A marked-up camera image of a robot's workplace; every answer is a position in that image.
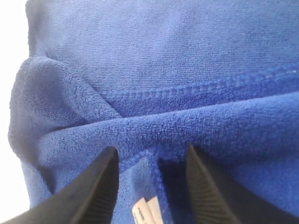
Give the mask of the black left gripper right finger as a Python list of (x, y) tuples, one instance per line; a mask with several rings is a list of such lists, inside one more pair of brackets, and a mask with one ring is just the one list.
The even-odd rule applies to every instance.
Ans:
[(198, 224), (297, 224), (298, 217), (234, 181), (201, 149), (189, 146), (186, 177)]

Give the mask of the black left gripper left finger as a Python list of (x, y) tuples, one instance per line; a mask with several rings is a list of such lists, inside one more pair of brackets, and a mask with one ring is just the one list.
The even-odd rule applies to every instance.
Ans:
[(60, 192), (13, 218), (14, 224), (109, 224), (119, 189), (119, 157), (106, 148)]

